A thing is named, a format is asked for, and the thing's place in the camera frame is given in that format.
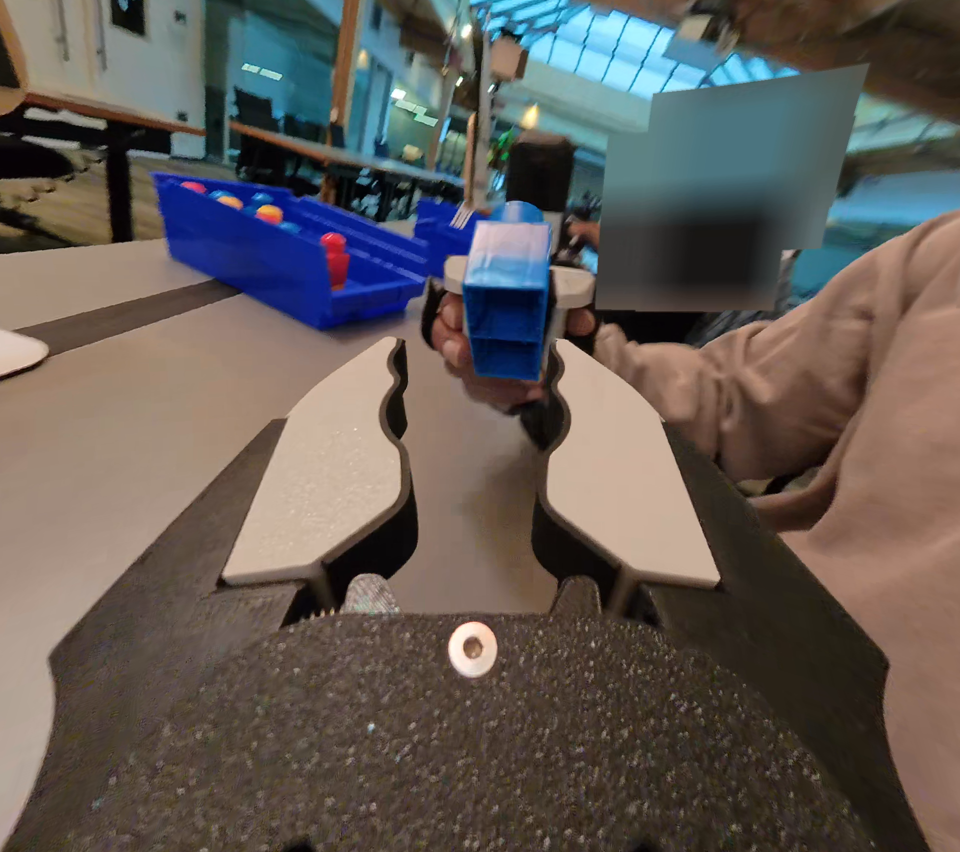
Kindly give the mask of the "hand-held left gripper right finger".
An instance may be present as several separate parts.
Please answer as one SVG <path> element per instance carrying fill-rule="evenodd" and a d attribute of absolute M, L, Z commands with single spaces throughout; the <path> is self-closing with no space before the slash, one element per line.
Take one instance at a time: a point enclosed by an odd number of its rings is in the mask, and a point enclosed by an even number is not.
<path fill-rule="evenodd" d="M 613 573 L 604 607 L 626 611 L 642 584 L 714 591 L 721 581 L 662 417 L 631 385 L 557 341 L 545 515 Z"/>

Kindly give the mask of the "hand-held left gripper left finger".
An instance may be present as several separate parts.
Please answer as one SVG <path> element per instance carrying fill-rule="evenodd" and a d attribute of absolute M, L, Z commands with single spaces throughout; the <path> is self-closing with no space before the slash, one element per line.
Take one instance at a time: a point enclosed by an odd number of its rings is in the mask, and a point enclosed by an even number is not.
<path fill-rule="evenodd" d="M 307 584 L 341 606 L 350 583 L 390 579 L 418 544 L 404 392 L 406 345 L 387 336 L 287 415 L 222 569 L 227 586 Z"/>

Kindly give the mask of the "blue two-stud mega block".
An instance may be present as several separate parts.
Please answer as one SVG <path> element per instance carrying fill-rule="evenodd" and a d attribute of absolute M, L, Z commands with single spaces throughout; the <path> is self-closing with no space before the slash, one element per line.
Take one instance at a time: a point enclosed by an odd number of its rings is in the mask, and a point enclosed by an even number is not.
<path fill-rule="evenodd" d="M 461 296 L 478 376 L 526 382 L 540 378 L 551 249 L 552 227 L 531 203 L 507 201 L 477 222 Z"/>

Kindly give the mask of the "blue storage bin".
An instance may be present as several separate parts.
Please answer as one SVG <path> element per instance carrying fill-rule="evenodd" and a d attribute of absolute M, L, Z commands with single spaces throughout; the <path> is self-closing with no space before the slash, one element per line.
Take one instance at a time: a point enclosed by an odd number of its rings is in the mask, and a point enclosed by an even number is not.
<path fill-rule="evenodd" d="M 151 173 L 170 256 L 263 304 L 316 329 L 405 311 L 428 275 L 427 246 L 357 214 L 299 198 L 282 187 L 260 187 L 193 175 Z M 242 196 L 269 194 L 290 234 L 267 222 L 180 188 L 188 179 Z M 345 236 L 350 255 L 345 286 L 332 292 L 320 238 Z"/>
<path fill-rule="evenodd" d="M 435 198 L 421 198 L 416 204 L 414 237 L 427 246 L 428 274 L 441 279 L 450 256 L 469 254 L 479 217 L 476 211 Z"/>

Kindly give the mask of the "person's right forearm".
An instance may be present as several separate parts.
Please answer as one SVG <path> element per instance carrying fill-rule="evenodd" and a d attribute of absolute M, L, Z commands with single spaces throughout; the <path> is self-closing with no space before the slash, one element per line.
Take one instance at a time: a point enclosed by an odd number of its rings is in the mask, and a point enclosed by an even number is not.
<path fill-rule="evenodd" d="M 958 423 L 958 212 L 862 255 L 810 301 L 694 348 L 627 342 L 594 358 L 734 481 L 825 463 L 857 417 Z"/>

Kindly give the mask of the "pile of mega blocks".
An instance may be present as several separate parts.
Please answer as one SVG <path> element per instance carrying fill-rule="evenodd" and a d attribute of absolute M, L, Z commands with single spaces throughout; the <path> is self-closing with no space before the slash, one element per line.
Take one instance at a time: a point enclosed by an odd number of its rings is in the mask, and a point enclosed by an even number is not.
<path fill-rule="evenodd" d="M 275 225 L 290 234 L 300 234 L 304 230 L 300 225 L 286 218 L 282 208 L 269 194 L 255 194 L 245 198 L 229 189 L 209 187 L 194 179 L 181 182 L 179 187 L 185 191 L 206 196 L 261 222 Z"/>

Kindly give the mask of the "person's right hand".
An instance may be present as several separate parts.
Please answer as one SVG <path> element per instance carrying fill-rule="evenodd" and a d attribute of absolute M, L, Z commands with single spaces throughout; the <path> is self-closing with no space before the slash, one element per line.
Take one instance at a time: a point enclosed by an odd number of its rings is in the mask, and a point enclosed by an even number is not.
<path fill-rule="evenodd" d="M 537 402 L 544 396 L 539 382 L 479 375 L 474 368 L 465 331 L 465 313 L 460 295 L 443 293 L 431 328 L 431 343 L 443 358 L 448 374 L 457 379 L 472 401 L 504 414 Z"/>

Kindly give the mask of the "pale upright pole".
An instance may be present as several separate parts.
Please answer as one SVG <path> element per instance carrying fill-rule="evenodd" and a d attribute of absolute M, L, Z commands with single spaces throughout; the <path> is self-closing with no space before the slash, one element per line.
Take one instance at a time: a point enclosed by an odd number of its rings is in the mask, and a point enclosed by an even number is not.
<path fill-rule="evenodd" d="M 462 202 L 450 225 L 464 230 L 471 215 L 482 211 L 489 190 L 488 140 L 491 127 L 491 60 L 489 31 L 481 31 L 478 107 L 467 123 L 469 151 L 464 162 Z"/>

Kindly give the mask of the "wood-top office desk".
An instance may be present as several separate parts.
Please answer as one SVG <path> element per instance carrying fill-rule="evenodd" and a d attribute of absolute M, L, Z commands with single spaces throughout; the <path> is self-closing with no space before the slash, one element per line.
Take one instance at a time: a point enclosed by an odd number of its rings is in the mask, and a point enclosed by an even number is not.
<path fill-rule="evenodd" d="M 23 106 L 53 112 L 67 111 L 106 123 L 105 186 L 111 242 L 114 244 L 128 243 L 135 239 L 129 158 L 132 140 L 142 135 L 146 129 L 158 130 L 168 135 L 184 134 L 199 138 L 205 138 L 206 135 L 203 127 L 192 126 L 178 119 L 150 115 L 113 103 L 84 100 L 75 96 L 57 96 L 31 90 L 25 94 Z"/>
<path fill-rule="evenodd" d="M 258 126 L 245 125 L 235 119 L 228 121 L 228 127 L 230 131 L 235 131 L 240 135 L 258 139 L 260 142 L 304 158 L 323 161 L 328 165 L 351 166 L 360 170 L 370 170 L 384 176 L 392 176 L 397 181 L 414 182 L 415 188 L 422 192 L 425 192 L 426 186 L 429 185 L 438 187 L 440 192 L 449 191 L 452 198 L 455 199 L 463 199 L 465 196 L 466 184 L 461 177 L 456 175 L 437 173 L 390 158 L 366 155 L 345 148 L 288 136 Z"/>

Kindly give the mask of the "white ceiling device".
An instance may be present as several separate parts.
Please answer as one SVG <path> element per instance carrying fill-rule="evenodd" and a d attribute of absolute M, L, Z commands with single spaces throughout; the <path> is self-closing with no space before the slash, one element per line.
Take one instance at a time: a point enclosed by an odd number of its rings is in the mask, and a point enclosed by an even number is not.
<path fill-rule="evenodd" d="M 690 14 L 679 22 L 667 54 L 694 65 L 720 61 L 736 48 L 739 38 L 738 24 L 726 14 Z"/>

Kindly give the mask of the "white document stand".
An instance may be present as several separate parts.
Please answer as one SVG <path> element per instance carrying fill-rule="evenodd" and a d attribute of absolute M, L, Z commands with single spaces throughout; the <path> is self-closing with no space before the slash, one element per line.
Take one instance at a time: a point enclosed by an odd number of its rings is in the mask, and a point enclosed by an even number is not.
<path fill-rule="evenodd" d="M 50 355 L 47 343 L 18 332 L 1 330 L 1 379 L 41 365 Z"/>

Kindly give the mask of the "wooden support post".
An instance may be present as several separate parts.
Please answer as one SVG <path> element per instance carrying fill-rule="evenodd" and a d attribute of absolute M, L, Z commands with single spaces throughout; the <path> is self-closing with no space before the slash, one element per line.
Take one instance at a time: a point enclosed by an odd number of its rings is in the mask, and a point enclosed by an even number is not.
<path fill-rule="evenodd" d="M 367 0 L 342 0 L 337 56 L 331 74 L 330 122 L 347 130 Z"/>

